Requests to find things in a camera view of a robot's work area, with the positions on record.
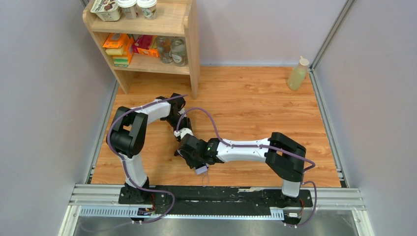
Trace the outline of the lavender folding umbrella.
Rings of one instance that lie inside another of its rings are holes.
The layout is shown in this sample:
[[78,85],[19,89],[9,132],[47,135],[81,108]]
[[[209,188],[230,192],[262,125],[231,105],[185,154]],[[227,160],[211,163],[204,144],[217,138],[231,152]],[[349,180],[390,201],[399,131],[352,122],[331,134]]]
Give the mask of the lavender folding umbrella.
[[184,150],[177,149],[175,156],[182,157],[188,167],[194,170],[195,174],[201,176],[201,186],[206,187],[209,185],[209,165],[201,163],[197,160],[193,160]]

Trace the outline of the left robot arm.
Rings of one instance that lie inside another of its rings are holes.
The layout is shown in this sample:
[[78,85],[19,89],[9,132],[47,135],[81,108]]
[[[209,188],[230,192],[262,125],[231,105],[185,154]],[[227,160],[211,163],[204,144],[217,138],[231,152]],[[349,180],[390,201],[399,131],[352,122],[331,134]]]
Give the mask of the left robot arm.
[[149,189],[141,158],[147,126],[164,120],[174,129],[174,136],[192,131],[191,121],[185,114],[184,95],[173,93],[170,98],[157,97],[152,102],[136,108],[121,106],[112,121],[106,143],[121,159],[125,172],[125,184],[120,190],[120,204],[144,204],[150,201],[153,190]]

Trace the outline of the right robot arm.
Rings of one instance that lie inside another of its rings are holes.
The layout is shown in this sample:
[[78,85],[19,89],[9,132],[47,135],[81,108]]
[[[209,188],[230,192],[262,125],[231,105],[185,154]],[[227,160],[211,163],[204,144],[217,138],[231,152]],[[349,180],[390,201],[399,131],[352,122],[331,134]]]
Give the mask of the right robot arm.
[[232,161],[266,163],[282,180],[282,194],[297,198],[303,179],[306,148],[286,135],[273,132],[270,138],[232,141],[196,138],[190,129],[174,131],[180,155],[192,169]]

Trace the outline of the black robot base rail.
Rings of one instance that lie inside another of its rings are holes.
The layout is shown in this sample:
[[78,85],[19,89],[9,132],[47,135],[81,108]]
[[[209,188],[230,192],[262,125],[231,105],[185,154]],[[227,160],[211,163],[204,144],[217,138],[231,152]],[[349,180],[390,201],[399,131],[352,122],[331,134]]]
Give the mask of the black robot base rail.
[[156,213],[181,215],[241,215],[266,216],[271,207],[312,207],[309,190],[300,190],[299,197],[290,199],[281,189],[250,190],[249,188],[222,186],[155,185],[154,193],[121,188],[118,203],[151,205]]

